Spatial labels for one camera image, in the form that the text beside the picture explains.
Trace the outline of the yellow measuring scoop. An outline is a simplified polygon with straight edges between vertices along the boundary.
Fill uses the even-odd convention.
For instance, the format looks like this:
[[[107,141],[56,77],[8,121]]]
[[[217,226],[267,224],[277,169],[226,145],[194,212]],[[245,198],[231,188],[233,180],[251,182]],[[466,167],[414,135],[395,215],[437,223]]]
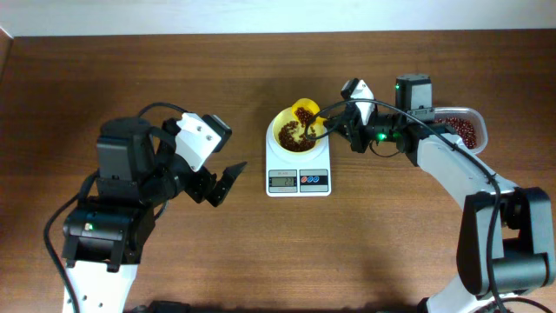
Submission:
[[[309,98],[301,98],[291,107],[292,115],[301,124],[301,126],[307,126],[310,123],[310,120],[320,111],[321,108],[319,105]]]

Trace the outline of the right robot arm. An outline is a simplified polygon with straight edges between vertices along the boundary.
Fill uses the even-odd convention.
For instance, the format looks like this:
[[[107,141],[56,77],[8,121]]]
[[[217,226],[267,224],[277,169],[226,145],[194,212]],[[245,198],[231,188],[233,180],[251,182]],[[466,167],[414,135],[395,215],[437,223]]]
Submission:
[[[555,282],[550,197],[539,187],[521,188],[483,163],[456,130],[435,120],[432,83],[424,74],[398,76],[395,104],[374,98],[353,78],[342,99],[318,113],[363,153],[395,143],[399,153],[431,175],[462,209],[458,273],[439,293],[423,298],[419,312],[504,312],[511,302],[546,306],[527,298]]]

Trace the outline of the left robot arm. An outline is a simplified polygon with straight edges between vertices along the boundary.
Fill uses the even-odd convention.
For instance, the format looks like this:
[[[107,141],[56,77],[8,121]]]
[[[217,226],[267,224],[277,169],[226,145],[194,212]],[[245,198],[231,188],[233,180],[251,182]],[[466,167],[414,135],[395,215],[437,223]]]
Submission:
[[[109,120],[96,142],[98,168],[63,224],[66,312],[122,312],[145,243],[169,200],[223,203],[245,163],[206,169],[232,130],[216,115],[185,113],[156,127],[141,117]]]

